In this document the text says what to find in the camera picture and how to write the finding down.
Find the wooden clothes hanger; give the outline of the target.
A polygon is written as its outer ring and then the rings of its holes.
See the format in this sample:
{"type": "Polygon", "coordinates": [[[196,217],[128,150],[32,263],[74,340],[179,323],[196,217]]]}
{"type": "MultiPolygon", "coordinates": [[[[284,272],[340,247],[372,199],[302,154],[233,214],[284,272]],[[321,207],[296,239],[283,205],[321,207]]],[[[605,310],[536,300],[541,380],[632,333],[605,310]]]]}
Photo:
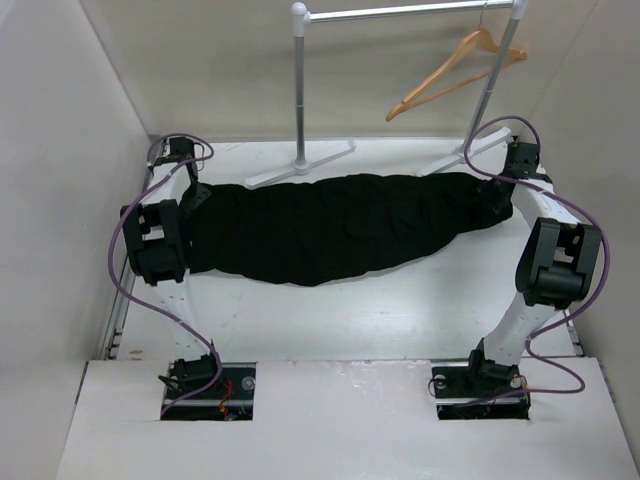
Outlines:
{"type": "Polygon", "coordinates": [[[468,57],[476,53],[493,55],[498,58],[499,44],[493,38],[491,32],[484,27],[477,27],[457,45],[451,55],[425,80],[410,91],[399,103],[392,107],[385,117],[386,122],[391,122],[402,113],[408,112],[421,105],[429,103],[439,97],[452,93],[471,83],[485,79],[491,74],[491,69],[477,73],[465,80],[452,84],[438,92],[428,95],[428,91],[437,86],[449,73],[453,72],[468,57]]]}

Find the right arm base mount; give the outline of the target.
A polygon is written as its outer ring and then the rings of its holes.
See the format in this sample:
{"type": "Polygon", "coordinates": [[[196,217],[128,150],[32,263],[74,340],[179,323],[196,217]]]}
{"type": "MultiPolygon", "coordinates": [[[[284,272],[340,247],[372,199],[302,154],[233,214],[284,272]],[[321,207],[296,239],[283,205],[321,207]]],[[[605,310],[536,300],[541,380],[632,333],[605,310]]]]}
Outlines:
{"type": "Polygon", "coordinates": [[[439,420],[528,420],[530,395],[518,367],[485,375],[467,361],[434,362],[428,382],[439,420]]]}

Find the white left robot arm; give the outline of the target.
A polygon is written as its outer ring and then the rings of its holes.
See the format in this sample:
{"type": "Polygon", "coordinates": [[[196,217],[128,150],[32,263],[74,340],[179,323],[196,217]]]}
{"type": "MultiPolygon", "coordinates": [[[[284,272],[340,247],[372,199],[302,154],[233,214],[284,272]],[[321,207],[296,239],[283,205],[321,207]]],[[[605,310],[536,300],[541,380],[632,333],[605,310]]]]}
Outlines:
{"type": "Polygon", "coordinates": [[[171,196],[176,178],[186,176],[188,186],[198,182],[198,164],[214,156],[206,142],[192,134],[172,133],[159,137],[147,151],[147,187],[123,206],[108,250],[109,276],[130,302],[169,319],[178,346],[187,355],[177,359],[161,378],[177,398],[199,395],[214,398],[224,387],[220,356],[213,341],[197,331],[196,314],[189,305],[189,256],[186,214],[171,196]],[[114,251],[122,238],[131,271],[151,286],[160,299],[155,305],[136,297],[115,274],[114,251]]]}

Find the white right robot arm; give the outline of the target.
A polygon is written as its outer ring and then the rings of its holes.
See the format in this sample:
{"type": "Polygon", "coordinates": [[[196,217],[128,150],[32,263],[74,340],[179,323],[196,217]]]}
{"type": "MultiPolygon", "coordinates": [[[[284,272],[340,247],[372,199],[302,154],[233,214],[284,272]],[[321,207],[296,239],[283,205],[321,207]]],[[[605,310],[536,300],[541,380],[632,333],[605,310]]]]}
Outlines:
{"type": "Polygon", "coordinates": [[[464,384],[475,395],[511,385],[531,341],[553,328],[548,321],[585,299],[600,253],[604,264],[595,295],[608,276],[605,233],[593,217],[555,194],[551,179],[539,171],[539,156],[535,143],[510,143],[503,171],[491,181],[511,189],[510,200],[531,232],[516,268],[516,295],[499,324],[471,352],[464,370],[464,384]]]}

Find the black trousers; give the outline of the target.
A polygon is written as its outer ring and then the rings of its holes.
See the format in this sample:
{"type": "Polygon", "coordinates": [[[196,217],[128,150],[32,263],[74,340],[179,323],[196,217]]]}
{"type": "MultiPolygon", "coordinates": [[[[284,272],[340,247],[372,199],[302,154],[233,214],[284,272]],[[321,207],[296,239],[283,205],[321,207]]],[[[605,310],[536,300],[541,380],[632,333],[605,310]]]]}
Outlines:
{"type": "Polygon", "coordinates": [[[467,173],[357,174],[250,190],[205,184],[186,218],[193,273],[312,287],[432,255],[499,218],[467,173]]]}

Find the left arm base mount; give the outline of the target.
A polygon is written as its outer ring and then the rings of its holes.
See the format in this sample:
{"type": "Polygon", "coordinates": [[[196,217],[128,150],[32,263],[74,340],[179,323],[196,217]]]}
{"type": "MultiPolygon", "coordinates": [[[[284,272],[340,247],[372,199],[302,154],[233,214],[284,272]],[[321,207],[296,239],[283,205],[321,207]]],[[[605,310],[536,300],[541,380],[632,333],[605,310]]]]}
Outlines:
{"type": "Polygon", "coordinates": [[[251,421],[257,365],[225,363],[221,371],[212,355],[173,362],[158,379],[164,385],[163,421],[251,421]]]}

